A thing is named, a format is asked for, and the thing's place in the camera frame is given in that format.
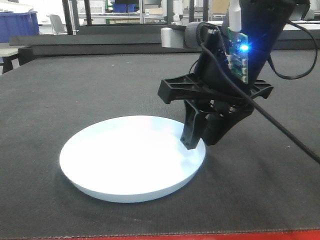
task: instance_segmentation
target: red table edge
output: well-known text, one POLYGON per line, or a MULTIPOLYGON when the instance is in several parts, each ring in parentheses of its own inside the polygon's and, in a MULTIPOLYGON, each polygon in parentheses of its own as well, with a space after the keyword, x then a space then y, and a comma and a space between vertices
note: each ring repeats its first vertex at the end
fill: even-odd
POLYGON ((88 236, 24 238, 41 240, 320 240, 319 230, 295 230, 273 232, 177 234, 177 235, 135 235, 135 236, 88 236))

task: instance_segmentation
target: blue storage bin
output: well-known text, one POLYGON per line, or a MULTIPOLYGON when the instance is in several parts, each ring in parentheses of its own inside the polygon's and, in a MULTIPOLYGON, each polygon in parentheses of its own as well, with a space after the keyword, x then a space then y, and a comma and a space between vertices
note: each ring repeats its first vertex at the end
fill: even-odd
MULTIPOLYGON (((134 4, 128 4, 128 13, 133 13, 135 11, 134 4)), ((114 13, 126 13, 127 5, 126 4, 113 4, 114 13)))
POLYGON ((39 34, 37 12, 0 12, 0 43, 9 42, 10 36, 39 34))

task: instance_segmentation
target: chair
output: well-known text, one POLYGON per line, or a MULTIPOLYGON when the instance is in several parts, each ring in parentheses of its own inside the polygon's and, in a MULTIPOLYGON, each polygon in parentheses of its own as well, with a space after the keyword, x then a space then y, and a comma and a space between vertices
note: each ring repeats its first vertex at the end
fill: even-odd
POLYGON ((53 34, 54 35, 67 35, 68 32, 65 30, 64 25, 62 24, 61 18, 58 15, 47 15, 50 19, 53 34))

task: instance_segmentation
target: blue led light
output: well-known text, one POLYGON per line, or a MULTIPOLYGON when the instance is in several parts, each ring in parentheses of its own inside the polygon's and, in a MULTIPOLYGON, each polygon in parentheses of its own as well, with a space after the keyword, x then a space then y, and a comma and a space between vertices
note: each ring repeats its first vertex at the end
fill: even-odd
POLYGON ((243 44, 239 47, 239 49, 243 52, 247 52, 249 50, 249 45, 243 44))

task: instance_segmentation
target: cardboard box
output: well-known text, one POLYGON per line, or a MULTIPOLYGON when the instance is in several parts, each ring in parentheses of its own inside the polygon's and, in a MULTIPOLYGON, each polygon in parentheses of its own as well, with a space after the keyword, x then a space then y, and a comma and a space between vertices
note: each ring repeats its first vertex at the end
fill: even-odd
POLYGON ((229 0, 212 0, 212 13, 225 14, 228 11, 229 0))

